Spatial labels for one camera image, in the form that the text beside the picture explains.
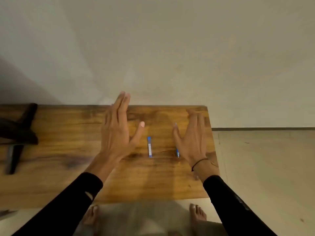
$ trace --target white label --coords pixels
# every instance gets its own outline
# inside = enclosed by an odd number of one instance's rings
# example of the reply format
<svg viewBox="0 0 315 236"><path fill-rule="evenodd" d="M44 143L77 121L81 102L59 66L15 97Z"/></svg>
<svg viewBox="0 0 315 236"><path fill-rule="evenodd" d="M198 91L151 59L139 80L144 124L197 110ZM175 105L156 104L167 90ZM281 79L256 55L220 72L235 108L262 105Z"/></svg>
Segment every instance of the white label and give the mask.
<svg viewBox="0 0 315 236"><path fill-rule="evenodd" d="M149 156L152 155L152 152L151 152L151 144L149 144Z"/></svg>

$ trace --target hand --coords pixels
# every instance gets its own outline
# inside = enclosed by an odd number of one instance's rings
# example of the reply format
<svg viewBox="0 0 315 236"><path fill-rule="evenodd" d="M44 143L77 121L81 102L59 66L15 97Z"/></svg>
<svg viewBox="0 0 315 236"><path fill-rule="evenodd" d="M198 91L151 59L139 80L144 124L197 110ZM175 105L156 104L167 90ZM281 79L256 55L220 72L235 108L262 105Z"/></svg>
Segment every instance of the hand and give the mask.
<svg viewBox="0 0 315 236"><path fill-rule="evenodd" d="M184 157L192 167L195 163L206 157L206 136L204 127L204 116L193 110L187 110L189 123L186 134L181 138L178 126L173 128L173 136L176 147L182 157Z"/></svg>
<svg viewBox="0 0 315 236"><path fill-rule="evenodd" d="M129 137L127 123L129 102L130 94L122 91L116 102L105 112L100 153L85 170L96 175L103 182L120 160L136 148L144 131L145 124L140 122L133 137Z"/></svg>

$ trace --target person's left hand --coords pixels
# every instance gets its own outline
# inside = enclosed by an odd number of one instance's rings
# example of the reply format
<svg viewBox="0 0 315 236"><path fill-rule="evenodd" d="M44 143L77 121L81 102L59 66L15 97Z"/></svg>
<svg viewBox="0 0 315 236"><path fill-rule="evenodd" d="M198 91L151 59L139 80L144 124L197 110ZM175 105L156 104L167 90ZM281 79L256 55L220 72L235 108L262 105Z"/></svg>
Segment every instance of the person's left hand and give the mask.
<svg viewBox="0 0 315 236"><path fill-rule="evenodd" d="M112 169L138 145L144 131L140 122L135 134L130 138L127 123L127 108L130 94L124 91L116 102L105 112L105 122L101 129L101 150L85 170L99 177L103 182Z"/></svg>

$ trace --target white wall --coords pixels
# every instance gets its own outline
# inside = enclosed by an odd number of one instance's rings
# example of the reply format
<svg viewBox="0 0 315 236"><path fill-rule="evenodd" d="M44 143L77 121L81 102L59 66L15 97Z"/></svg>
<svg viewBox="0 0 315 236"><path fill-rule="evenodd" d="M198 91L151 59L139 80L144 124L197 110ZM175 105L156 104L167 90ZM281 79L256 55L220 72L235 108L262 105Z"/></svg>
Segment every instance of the white wall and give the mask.
<svg viewBox="0 0 315 236"><path fill-rule="evenodd" d="M315 126L315 0L0 0L0 102L204 104Z"/></svg>

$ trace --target table top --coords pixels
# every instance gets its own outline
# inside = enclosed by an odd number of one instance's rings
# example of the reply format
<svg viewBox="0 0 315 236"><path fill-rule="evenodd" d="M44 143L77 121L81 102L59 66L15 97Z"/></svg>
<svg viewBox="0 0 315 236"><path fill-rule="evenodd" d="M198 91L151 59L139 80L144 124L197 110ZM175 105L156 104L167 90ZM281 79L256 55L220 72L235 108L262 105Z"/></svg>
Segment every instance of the table top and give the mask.
<svg viewBox="0 0 315 236"><path fill-rule="evenodd" d="M100 150L107 107L39 105L31 126L39 144L24 147L14 175L4 173L7 146L0 146L0 209L43 207L83 172ZM184 135L188 108L205 116L207 157L217 164L207 107L129 106L130 135L140 121L146 124L144 134L139 146L112 171L96 203L208 197L187 161L176 156L172 128L177 123ZM25 109L26 105L2 105L0 117L17 120Z"/></svg>

